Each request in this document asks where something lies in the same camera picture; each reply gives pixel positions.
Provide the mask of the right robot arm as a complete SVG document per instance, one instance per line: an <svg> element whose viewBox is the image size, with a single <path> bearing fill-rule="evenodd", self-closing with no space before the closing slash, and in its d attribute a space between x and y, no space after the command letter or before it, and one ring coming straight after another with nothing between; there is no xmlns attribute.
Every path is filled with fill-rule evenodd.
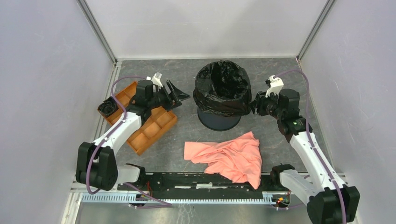
<svg viewBox="0 0 396 224"><path fill-rule="evenodd" d="M270 185L285 187L306 206L314 224L347 224L355 220L360 193L335 172L320 149L312 127L300 115L300 94L283 89L278 94L260 91L252 108L260 116L277 120L279 132L297 152L309 177L303 178L290 164L274 166Z"/></svg>

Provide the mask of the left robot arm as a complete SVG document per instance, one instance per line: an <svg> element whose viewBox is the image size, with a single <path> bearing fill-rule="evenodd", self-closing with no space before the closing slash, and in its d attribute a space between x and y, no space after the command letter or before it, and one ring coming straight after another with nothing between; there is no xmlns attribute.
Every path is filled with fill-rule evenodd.
<svg viewBox="0 0 396 224"><path fill-rule="evenodd" d="M117 165L116 154L128 138L147 123L153 109L162 107L171 111L189 98L189 94L169 80L166 85L157 78L138 81L127 107L114 99L122 109L117 122L95 141L83 142L79 146L76 181L85 184L91 195L100 190L109 191L116 184L125 182L135 190L143 189L147 184L143 169L137 165Z"/></svg>

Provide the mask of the dark blue trash bin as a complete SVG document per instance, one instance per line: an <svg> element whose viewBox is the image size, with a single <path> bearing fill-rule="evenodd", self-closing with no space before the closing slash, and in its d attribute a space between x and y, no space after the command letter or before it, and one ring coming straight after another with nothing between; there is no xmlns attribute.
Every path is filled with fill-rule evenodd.
<svg viewBox="0 0 396 224"><path fill-rule="evenodd" d="M225 116L203 112L200 108L197 108L197 115L202 125L214 131L230 130L235 126L237 126L241 120L241 116L225 117Z"/></svg>

